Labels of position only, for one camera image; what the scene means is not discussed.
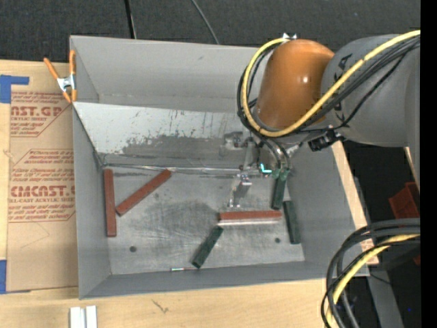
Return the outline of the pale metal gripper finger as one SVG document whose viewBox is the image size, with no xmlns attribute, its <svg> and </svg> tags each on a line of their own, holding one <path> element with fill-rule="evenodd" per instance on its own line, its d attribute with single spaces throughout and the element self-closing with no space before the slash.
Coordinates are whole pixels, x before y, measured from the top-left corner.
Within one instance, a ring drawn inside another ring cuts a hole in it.
<svg viewBox="0 0 437 328">
<path fill-rule="evenodd" d="M 243 170 L 251 169 L 252 165 L 256 161 L 256 152 L 256 143 L 254 141 L 247 141 L 245 146 L 244 162 L 242 165 Z"/>
<path fill-rule="evenodd" d="M 238 174 L 238 180 L 231 189 L 229 207 L 239 207 L 240 200 L 246 196 L 252 184 L 248 174 Z"/>
</svg>

